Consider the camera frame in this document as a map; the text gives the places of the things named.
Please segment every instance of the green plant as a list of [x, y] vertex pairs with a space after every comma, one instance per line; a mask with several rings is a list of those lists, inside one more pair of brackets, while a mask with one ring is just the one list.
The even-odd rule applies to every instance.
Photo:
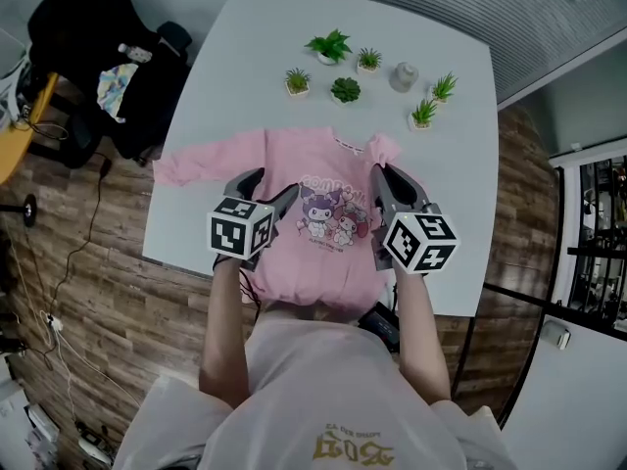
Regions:
[[347, 38], [348, 36], [340, 33], [339, 29], [334, 29], [326, 38], [317, 36], [305, 47], [309, 47], [335, 63], [339, 63], [341, 59], [344, 59], [345, 53], [353, 52], [351, 48], [344, 43]]
[[453, 96], [453, 89], [457, 82], [458, 80], [452, 73], [442, 76], [433, 86], [433, 97], [437, 101], [446, 101]]
[[285, 81], [287, 87], [292, 94], [298, 94], [299, 92], [305, 92], [308, 89], [308, 82], [312, 79], [312, 76], [305, 73], [300, 68], [294, 68], [288, 70], [285, 73]]
[[431, 119], [435, 115], [437, 105], [434, 100], [427, 101], [423, 99], [420, 104], [415, 107], [415, 110], [411, 112], [411, 117], [417, 127], [428, 127], [431, 124]]
[[367, 70], [376, 70], [381, 66], [381, 53], [374, 49], [361, 49], [359, 65]]
[[331, 92], [342, 103], [350, 103], [359, 99], [362, 90], [352, 78], [337, 78], [333, 82]]

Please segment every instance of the white table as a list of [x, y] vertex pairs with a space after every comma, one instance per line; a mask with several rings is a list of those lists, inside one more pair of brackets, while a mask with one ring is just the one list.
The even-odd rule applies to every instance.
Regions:
[[[334, 28], [361, 47], [383, 54], [376, 77], [356, 74], [357, 54], [339, 66], [318, 62], [304, 45]], [[418, 67], [408, 94], [395, 92], [389, 71], [399, 62]], [[311, 73], [312, 92], [291, 100], [283, 85], [292, 68]], [[427, 85], [453, 71], [455, 96], [433, 126], [410, 132], [407, 117]], [[354, 106], [329, 97], [338, 76], [362, 87]], [[485, 44], [426, 18], [367, 0], [228, 0], [189, 75], [169, 129], [164, 153], [223, 140], [256, 127], [331, 125], [345, 141], [362, 145], [383, 131], [403, 148], [399, 165], [426, 185], [432, 201], [449, 214], [461, 245], [446, 270], [427, 286], [436, 313], [474, 315], [485, 276], [497, 199], [497, 104], [490, 51]], [[183, 188], [155, 185], [145, 257], [211, 274], [206, 248], [210, 198], [223, 183]]]

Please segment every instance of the pink sweatshirt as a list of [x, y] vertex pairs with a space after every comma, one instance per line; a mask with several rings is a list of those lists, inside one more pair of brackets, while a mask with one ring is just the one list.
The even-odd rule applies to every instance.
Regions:
[[385, 284], [371, 248], [370, 231], [381, 219], [369, 174], [399, 151], [383, 134], [361, 150], [337, 139], [331, 127], [258, 129], [162, 157], [154, 162], [155, 181], [175, 186], [198, 179], [227, 181], [265, 167], [254, 200], [300, 183], [299, 199], [277, 223], [279, 236], [250, 277], [255, 291], [264, 300], [298, 305], [320, 300], [366, 310]]

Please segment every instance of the white t-shirt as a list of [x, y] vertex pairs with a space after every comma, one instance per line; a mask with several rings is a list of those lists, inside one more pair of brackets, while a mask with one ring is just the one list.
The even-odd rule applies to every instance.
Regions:
[[427, 405], [361, 329], [260, 321], [246, 355], [252, 394], [235, 410], [157, 380], [114, 469], [515, 469], [489, 409]]

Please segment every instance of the small potted plant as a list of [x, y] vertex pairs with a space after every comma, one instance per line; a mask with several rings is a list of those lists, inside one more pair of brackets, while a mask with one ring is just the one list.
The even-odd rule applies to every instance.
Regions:
[[449, 98], [453, 96], [453, 89], [458, 80], [449, 73], [442, 76], [431, 88], [431, 95], [437, 103], [447, 103]]
[[331, 87], [331, 97], [339, 106], [357, 101], [361, 93], [360, 85], [352, 78], [337, 78]]
[[374, 49], [361, 49], [360, 58], [357, 61], [357, 73], [376, 73], [381, 66], [381, 53]]
[[437, 105], [435, 100], [423, 99], [415, 110], [410, 113], [408, 123], [413, 131], [428, 129], [431, 126], [431, 120], [435, 115]]
[[285, 73], [285, 88], [290, 97], [299, 99], [307, 97], [310, 93], [310, 80], [312, 76], [300, 68], [288, 70]]
[[323, 65], [336, 65], [340, 60], [345, 59], [347, 52], [353, 52], [344, 42], [348, 38], [339, 29], [334, 29], [326, 38], [317, 36], [306, 45], [317, 52], [317, 59]]

